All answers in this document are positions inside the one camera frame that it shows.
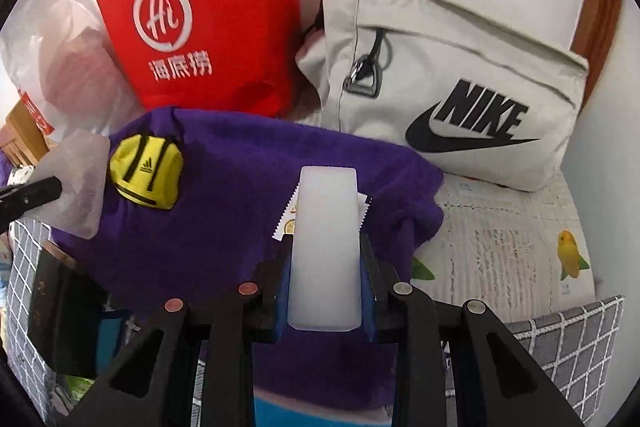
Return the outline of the green wet wipes pack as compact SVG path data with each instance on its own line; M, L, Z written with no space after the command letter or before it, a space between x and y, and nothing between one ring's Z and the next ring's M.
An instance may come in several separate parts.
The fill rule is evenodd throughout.
M58 394L70 409L84 397L93 384L93 379L70 375L58 375L56 379Z

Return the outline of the beige Nike pouch bag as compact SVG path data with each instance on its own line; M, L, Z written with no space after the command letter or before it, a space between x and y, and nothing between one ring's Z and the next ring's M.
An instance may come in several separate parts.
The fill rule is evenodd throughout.
M321 0L296 63L309 124L526 192L559 171L589 70L473 0Z

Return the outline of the translucent plastic bag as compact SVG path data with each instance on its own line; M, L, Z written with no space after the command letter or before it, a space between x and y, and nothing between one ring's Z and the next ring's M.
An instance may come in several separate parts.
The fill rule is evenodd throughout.
M38 162L29 182L58 178L61 195L29 210L26 217L50 227L91 239L98 233L103 208L108 154L107 136L78 129Z

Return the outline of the grey checked blanket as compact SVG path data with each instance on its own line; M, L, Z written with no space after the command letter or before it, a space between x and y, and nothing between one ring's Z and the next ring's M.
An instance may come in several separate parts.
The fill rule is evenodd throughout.
M58 394L58 378L27 338L27 319L32 284L40 248L51 229L26 219L10 225L13 254L6 280L6 335L4 349L9 368L48 426L70 408ZM624 298L614 296L589 305L511 323L510 331L560 389L580 419L590 424L596 415L615 346ZM302 407L259 392L257 424L261 426L388 426L390 412L354 415L323 412Z

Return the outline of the brown wooden door frame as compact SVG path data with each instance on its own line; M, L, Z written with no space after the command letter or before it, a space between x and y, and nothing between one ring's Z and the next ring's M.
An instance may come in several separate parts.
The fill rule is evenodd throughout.
M623 0L584 0L570 49L589 63L582 105L597 86L616 34Z

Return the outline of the wooden bed headboard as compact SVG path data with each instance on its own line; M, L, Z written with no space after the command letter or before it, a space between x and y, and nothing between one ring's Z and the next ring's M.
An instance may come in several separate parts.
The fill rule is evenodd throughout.
M6 116L0 146L14 167L35 166L49 152L43 134L22 101L18 101Z

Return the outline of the white sponge block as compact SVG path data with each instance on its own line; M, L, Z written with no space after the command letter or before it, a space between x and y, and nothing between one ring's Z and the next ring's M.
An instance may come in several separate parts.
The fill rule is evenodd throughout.
M356 170L306 166L296 202L288 325L341 333L361 321Z

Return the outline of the fruit print sachet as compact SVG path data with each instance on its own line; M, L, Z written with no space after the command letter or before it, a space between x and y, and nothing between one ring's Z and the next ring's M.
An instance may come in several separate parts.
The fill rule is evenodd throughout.
M296 185L291 198L288 200L288 203L282 212L278 225L274 229L272 238L276 241L280 241L285 234L294 234L298 189L299 185ZM362 228L363 221L366 219L370 204L370 196L362 193L358 194L359 228Z

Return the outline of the purple towel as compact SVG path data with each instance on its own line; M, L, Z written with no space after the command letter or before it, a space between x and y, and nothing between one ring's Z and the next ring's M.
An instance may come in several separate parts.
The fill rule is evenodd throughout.
M371 199L363 222L373 252L411 275L412 257L442 225L442 172L413 150L242 113L164 107L131 121L113 144L149 133L177 140L184 159L169 210L104 191L98 234L54 231L116 303L147 317L172 297L199 305L246 281L277 251L273 232L306 166L356 170Z

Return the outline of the red Haidilao paper bag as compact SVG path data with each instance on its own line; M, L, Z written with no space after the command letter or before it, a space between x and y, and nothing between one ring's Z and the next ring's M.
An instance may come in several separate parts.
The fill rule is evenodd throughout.
M282 117L302 78L299 0L96 0L143 107Z

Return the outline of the dark green tea tin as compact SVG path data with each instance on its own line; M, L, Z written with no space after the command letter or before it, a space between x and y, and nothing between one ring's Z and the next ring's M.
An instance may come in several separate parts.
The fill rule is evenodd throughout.
M41 248L32 284L28 338L55 373L96 378L102 288L55 243Z

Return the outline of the yellow adidas mini bag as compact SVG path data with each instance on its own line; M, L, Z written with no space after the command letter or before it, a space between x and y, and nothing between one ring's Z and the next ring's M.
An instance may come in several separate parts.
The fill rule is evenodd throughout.
M176 139L141 133L123 139L108 171L116 191L137 205L171 210L184 165Z

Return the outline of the white Miniso plastic bag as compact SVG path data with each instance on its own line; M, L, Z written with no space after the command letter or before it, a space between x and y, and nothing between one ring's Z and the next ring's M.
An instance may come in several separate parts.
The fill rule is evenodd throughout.
M92 0L17 0L1 29L1 57L52 142L78 129L110 135L144 113Z

